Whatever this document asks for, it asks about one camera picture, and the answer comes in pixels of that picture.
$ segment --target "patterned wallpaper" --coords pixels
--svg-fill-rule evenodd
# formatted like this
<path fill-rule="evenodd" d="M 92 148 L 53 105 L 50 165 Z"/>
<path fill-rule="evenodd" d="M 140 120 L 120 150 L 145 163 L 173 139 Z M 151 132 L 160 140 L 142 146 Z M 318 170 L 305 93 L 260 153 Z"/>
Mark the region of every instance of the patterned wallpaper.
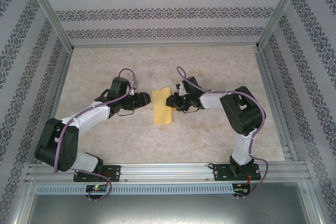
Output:
<path fill-rule="evenodd" d="M 67 52 L 37 0 L 0 1 L 0 223 L 9 221 Z"/>
<path fill-rule="evenodd" d="M 336 223 L 335 0 L 291 0 L 264 48 L 296 151 Z"/>
<path fill-rule="evenodd" d="M 50 0 L 72 43 L 257 42 L 279 0 Z"/>

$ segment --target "robotic arm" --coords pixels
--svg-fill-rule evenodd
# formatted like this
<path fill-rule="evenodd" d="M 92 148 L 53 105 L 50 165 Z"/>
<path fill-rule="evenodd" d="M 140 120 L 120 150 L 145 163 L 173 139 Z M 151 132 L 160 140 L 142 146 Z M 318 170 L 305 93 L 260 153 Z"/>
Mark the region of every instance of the robotic arm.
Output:
<path fill-rule="evenodd" d="M 69 169 L 73 169 L 102 174 L 103 160 L 89 153 L 78 152 L 78 139 L 91 127 L 118 114 L 121 109 L 134 113 L 135 109 L 149 104 L 151 99 L 148 93 L 134 93 L 132 90 L 128 96 L 117 102 L 101 105 L 125 95 L 133 84 L 134 89 L 136 89 L 137 83 L 129 82 L 125 78 L 115 77 L 111 88 L 106 89 L 89 106 L 94 108 L 75 118 L 69 124 L 65 130 L 60 148 L 58 170 L 66 172 Z M 35 150 L 35 157 L 38 160 L 54 166 L 61 131 L 74 117 L 73 115 L 61 120 L 51 118 L 46 122 Z"/>
<path fill-rule="evenodd" d="M 195 77 L 188 77 L 187 80 L 199 87 Z M 167 98 L 166 105 L 178 111 L 190 113 L 188 110 L 191 106 L 197 108 L 196 111 L 224 109 L 231 127 L 237 133 L 235 148 L 230 157 L 230 170 L 235 177 L 246 174 L 254 163 L 249 154 L 252 135 L 262 122 L 262 114 L 258 106 L 239 94 L 203 92 L 185 80 L 176 85 L 176 90 L 177 92 Z M 253 97 L 245 86 L 239 87 L 236 91 Z"/>

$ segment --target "yellow cloth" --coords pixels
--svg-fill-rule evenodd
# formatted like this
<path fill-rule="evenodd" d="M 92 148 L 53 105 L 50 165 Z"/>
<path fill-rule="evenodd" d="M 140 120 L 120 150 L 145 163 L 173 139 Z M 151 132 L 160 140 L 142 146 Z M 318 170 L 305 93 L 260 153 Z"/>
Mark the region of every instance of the yellow cloth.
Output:
<path fill-rule="evenodd" d="M 173 108 L 166 106 L 166 100 L 170 95 L 170 87 L 152 91 L 155 125 L 172 122 Z"/>

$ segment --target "cable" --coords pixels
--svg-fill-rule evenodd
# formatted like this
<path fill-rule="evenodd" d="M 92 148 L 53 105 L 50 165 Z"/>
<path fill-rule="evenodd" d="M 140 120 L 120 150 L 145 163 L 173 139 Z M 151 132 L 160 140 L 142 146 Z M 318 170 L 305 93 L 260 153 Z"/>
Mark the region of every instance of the cable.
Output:
<path fill-rule="evenodd" d="M 66 125 L 63 127 L 62 131 L 61 131 L 61 135 L 58 139 L 58 143 L 57 143 L 57 149 L 56 149 L 56 155 L 55 155 L 55 161 L 54 161 L 54 173 L 57 173 L 58 172 L 58 161 L 59 161 L 59 152 L 60 152 L 60 149 L 61 149 L 61 144 L 62 144 L 62 141 L 63 141 L 63 137 L 64 137 L 64 134 L 65 134 L 65 130 L 68 128 L 68 126 L 79 116 L 83 115 L 84 113 L 94 109 L 94 108 L 98 108 L 98 107 L 101 107 L 101 106 L 104 106 L 104 105 L 107 105 L 107 104 L 110 104 L 110 103 L 113 103 L 113 102 L 118 102 L 120 101 L 121 99 L 125 98 L 126 96 L 128 96 L 131 91 L 133 90 L 134 88 L 134 85 L 136 83 L 136 79 L 135 79 L 135 73 L 132 69 L 130 68 L 123 68 L 120 70 L 119 74 L 118 74 L 118 77 L 120 77 L 120 74 L 125 71 L 125 70 L 128 70 L 132 73 L 133 75 L 133 85 L 131 86 L 131 88 L 129 89 L 129 91 L 126 92 L 126 94 L 122 95 L 121 97 L 118 97 L 112 101 L 109 101 L 109 102 L 105 102 L 105 103 L 101 103 L 99 105 L 95 105 L 95 106 L 91 106 L 91 107 L 88 107 L 84 110 L 82 110 L 81 112 L 77 113 L 73 118 L 71 118 L 69 120 L 69 122 L 66 123 Z"/>
<path fill-rule="evenodd" d="M 257 185 L 257 187 L 256 187 L 256 188 L 255 188 L 249 195 L 245 196 L 246 198 L 247 198 L 247 197 L 250 197 L 250 196 L 251 196 L 251 195 L 252 195 L 252 194 L 253 194 L 253 193 L 260 187 L 260 185 L 263 183 L 263 181 L 265 180 L 266 175 L 267 175 L 267 173 L 268 173 L 268 162 L 267 162 L 265 159 L 263 159 L 263 158 L 254 157 L 254 156 L 252 155 L 252 146 L 253 146 L 254 139 L 255 139 L 257 133 L 261 130 L 261 128 L 262 128 L 263 125 L 265 124 L 265 114 L 264 114 L 264 109 L 262 108 L 262 106 L 260 105 L 260 103 L 259 103 L 255 98 L 251 97 L 251 96 L 248 95 L 248 94 L 245 94 L 245 93 L 243 93 L 243 92 L 239 92 L 239 91 L 235 91 L 235 90 L 225 90 L 225 91 L 205 90 L 205 89 L 202 89 L 201 87 L 199 87 L 199 86 L 193 84 L 192 82 L 190 82 L 190 81 L 186 78 L 186 73 L 185 73 L 185 71 L 184 71 L 184 69 L 183 69 L 182 67 L 178 66 L 178 67 L 176 68 L 176 71 L 177 71 L 177 73 L 182 77 L 182 79 L 183 79 L 184 81 L 186 81 L 186 82 L 187 82 L 188 84 L 190 84 L 191 86 L 193 86 L 193 87 L 195 87 L 195 88 L 201 90 L 202 92 L 205 92 L 205 93 L 213 93 L 213 94 L 231 94 L 231 93 L 232 93 L 232 94 L 240 94 L 240 95 L 243 95 L 243 96 L 247 97 L 248 99 L 252 100 L 252 101 L 256 104 L 256 106 L 258 107 L 258 109 L 261 111 L 261 117 L 262 117 L 262 119 L 261 119 L 261 124 L 260 124 L 259 128 L 258 128 L 258 129 L 252 134 L 252 136 L 251 136 L 250 145 L 249 145 L 249 147 L 248 147 L 248 154 L 250 155 L 251 158 L 253 158 L 253 159 L 255 159 L 255 160 L 263 161 L 263 162 L 265 163 L 265 165 L 266 165 L 266 170 L 265 170 L 265 173 L 264 173 L 263 177 L 261 178 L 259 184 Z"/>
<path fill-rule="evenodd" d="M 110 184 L 110 187 L 109 187 L 108 192 L 107 192 L 106 194 L 104 194 L 103 196 L 101 196 L 99 199 L 92 199 L 92 198 L 90 198 L 90 195 L 91 195 L 91 193 L 92 193 L 93 191 L 89 191 L 89 194 L 88 194 L 89 201 L 94 200 L 95 202 L 98 202 L 98 201 L 100 201 L 100 200 L 105 199 L 105 198 L 106 198 L 107 196 L 109 196 L 110 193 L 112 192 L 112 182 L 111 182 L 111 180 L 110 180 L 108 177 L 105 177 L 104 175 L 100 175 L 100 174 L 98 174 L 98 173 L 90 173 L 90 172 L 86 172 L 85 170 L 76 170 L 76 172 L 78 172 L 78 173 L 85 173 L 85 174 L 89 174 L 89 175 L 93 175 L 93 176 L 101 177 L 101 178 L 103 178 L 103 179 L 106 179 L 107 182 L 108 182 L 108 184 Z"/>

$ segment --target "work surface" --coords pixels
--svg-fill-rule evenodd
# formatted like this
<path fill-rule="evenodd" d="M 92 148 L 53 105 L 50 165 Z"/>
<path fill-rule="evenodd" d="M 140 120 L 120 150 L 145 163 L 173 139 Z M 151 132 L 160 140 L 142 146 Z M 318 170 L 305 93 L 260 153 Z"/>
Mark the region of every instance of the work surface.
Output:
<path fill-rule="evenodd" d="M 264 128 L 257 135 L 253 154 L 268 161 L 283 161 L 278 134 L 250 46 L 153 47 L 75 49 L 56 118 L 76 114 L 90 105 L 120 69 L 134 70 L 136 92 L 171 87 L 181 81 L 176 66 L 194 76 L 205 89 L 226 90 L 247 86 L 266 111 Z M 129 80 L 128 72 L 122 77 Z M 173 111 L 173 122 L 155 126 L 153 104 L 133 115 L 113 116 L 91 128 L 79 140 L 79 151 L 101 157 L 105 163 L 228 162 L 235 142 L 224 110 Z"/>

